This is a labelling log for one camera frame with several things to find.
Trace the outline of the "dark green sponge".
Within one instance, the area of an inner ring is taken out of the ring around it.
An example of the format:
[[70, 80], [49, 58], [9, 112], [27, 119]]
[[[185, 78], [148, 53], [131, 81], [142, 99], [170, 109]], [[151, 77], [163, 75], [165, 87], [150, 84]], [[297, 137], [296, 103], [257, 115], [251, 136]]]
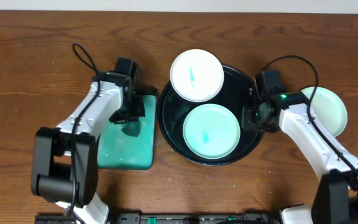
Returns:
[[136, 121], [128, 121], [126, 124], [123, 125], [121, 131], [132, 137], [138, 137], [140, 134], [140, 122]]

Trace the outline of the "light green plate front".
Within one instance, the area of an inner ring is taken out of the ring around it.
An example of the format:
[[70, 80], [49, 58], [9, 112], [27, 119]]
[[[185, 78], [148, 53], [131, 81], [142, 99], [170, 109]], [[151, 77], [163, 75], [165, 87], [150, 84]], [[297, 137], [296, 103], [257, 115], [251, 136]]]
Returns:
[[183, 138], [189, 149], [204, 159], [221, 159], [237, 147], [241, 129], [235, 115], [217, 104], [191, 110], [183, 122]]

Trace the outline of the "light green plate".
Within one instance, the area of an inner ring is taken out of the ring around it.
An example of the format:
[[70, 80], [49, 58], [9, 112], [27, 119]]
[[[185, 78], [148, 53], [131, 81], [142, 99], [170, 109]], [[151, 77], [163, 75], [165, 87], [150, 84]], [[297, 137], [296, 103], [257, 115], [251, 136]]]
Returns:
[[339, 136], [347, 125], [345, 104], [333, 91], [318, 87], [311, 102], [318, 119], [334, 136]]
[[189, 149], [204, 159], [221, 159], [237, 147], [241, 129], [235, 115], [217, 104], [191, 110], [183, 122], [183, 138]]

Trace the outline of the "white plate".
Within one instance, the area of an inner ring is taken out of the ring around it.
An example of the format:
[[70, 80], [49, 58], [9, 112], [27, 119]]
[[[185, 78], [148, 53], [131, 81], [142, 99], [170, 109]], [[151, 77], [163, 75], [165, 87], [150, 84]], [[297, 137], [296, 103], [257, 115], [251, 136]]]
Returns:
[[208, 101], [223, 86], [223, 65], [215, 55], [206, 50], [184, 51], [171, 65], [170, 83], [175, 92], [187, 101]]

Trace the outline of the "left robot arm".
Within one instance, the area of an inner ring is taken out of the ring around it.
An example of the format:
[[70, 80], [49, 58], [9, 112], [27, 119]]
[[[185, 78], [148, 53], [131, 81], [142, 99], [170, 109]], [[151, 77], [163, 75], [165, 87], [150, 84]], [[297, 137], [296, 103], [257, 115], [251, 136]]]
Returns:
[[30, 188], [63, 207], [77, 223], [106, 223], [109, 208], [96, 193], [99, 137], [108, 123], [137, 137], [143, 101], [134, 96], [133, 75], [97, 72], [89, 93], [56, 128], [35, 134]]

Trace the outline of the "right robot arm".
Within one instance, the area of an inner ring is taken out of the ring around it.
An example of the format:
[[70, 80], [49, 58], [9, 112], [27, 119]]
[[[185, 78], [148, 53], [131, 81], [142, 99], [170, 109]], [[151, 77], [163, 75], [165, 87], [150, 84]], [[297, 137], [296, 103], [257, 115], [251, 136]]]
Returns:
[[250, 94], [245, 130], [285, 133], [313, 168], [319, 185], [313, 204], [280, 211], [281, 223], [358, 223], [358, 158], [327, 130], [301, 92]]

